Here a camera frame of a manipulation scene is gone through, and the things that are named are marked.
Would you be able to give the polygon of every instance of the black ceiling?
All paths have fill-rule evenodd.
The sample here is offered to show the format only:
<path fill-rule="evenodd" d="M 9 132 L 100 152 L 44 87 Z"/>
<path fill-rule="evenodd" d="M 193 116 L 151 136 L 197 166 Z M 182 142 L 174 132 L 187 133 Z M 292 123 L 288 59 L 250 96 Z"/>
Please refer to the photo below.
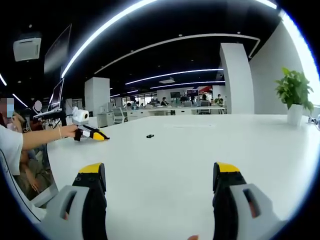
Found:
<path fill-rule="evenodd" d="M 1 16 L 0 73 L 7 89 L 24 102 L 31 97 L 48 97 L 52 85 L 44 83 L 44 55 L 60 33 L 72 24 L 69 58 L 102 24 L 139 0 L 91 0 L 23 2 L 8 6 Z M 83 97 L 84 82 L 95 76 L 110 78 L 111 94 L 135 89 L 149 92 L 159 86 L 155 78 L 135 84 L 127 82 L 197 69 L 213 69 L 220 65 L 220 43 L 242 43 L 246 53 L 256 40 L 240 37 L 209 36 L 173 41 L 128 56 L 99 73 L 110 62 L 148 45 L 184 36 L 200 34 L 237 34 L 261 40 L 253 55 L 279 24 L 279 10 L 255 0 L 158 0 L 140 8 L 99 35 L 79 56 L 65 78 L 65 97 Z M 40 59 L 15 62 L 13 42 L 20 33 L 40 32 Z M 186 73 L 172 76 L 178 83 L 214 81 L 216 72 Z"/>

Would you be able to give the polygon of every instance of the bracelet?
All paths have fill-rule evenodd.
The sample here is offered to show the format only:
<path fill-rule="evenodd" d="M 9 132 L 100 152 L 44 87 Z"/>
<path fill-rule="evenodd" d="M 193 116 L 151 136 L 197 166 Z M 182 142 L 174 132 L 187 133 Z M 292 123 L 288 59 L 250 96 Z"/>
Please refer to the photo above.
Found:
<path fill-rule="evenodd" d="M 60 127 L 59 126 L 58 126 L 58 129 L 59 129 L 60 139 L 62 139 L 61 131 L 60 131 Z"/>

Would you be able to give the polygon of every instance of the green leaves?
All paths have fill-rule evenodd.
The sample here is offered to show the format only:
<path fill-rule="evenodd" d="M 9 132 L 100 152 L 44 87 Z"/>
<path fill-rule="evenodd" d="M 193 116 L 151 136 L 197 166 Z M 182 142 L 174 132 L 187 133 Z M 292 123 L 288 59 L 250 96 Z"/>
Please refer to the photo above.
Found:
<path fill-rule="evenodd" d="M 281 101 L 290 109 L 292 104 L 302 105 L 303 108 L 313 111 L 314 105 L 308 100 L 309 91 L 313 89 L 308 86 L 309 81 L 306 79 L 303 72 L 290 71 L 287 68 L 282 68 L 284 78 L 275 80 L 278 84 L 276 94 Z"/>

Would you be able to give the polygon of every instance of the monitor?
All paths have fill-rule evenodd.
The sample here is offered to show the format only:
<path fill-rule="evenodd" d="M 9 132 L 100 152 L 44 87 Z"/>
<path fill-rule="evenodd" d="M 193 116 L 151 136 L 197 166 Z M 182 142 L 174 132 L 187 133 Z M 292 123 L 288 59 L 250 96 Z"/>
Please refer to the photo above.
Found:
<path fill-rule="evenodd" d="M 181 96 L 181 94 L 180 94 L 179 91 L 177 91 L 177 92 L 170 92 L 170 95 L 171 95 L 171 98 L 172 98 L 172 99 L 178 99 L 178 98 L 180 98 L 180 96 Z"/>
<path fill-rule="evenodd" d="M 61 79 L 62 66 L 68 60 L 71 24 L 60 34 L 44 56 L 44 79 L 57 84 Z"/>
<path fill-rule="evenodd" d="M 188 89 L 186 91 L 186 95 L 188 97 L 192 97 L 192 96 L 197 97 L 197 96 L 199 96 L 199 90 L 198 89 Z"/>
<path fill-rule="evenodd" d="M 61 108 L 61 98 L 62 98 L 62 89 L 64 87 L 65 79 L 62 79 L 53 89 L 51 95 L 48 111 L 60 109 Z"/>

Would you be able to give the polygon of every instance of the white table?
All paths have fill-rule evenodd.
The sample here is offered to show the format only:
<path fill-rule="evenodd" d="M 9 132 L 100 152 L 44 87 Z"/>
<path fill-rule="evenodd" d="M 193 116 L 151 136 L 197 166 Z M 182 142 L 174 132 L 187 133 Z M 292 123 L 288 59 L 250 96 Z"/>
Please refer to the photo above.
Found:
<path fill-rule="evenodd" d="M 57 140 L 48 156 L 59 190 L 104 163 L 109 240 L 208 240 L 214 162 L 237 166 L 281 220 L 294 214 L 319 156 L 320 132 L 306 121 L 296 129 L 285 115 L 151 116 L 104 128 L 108 141 Z"/>

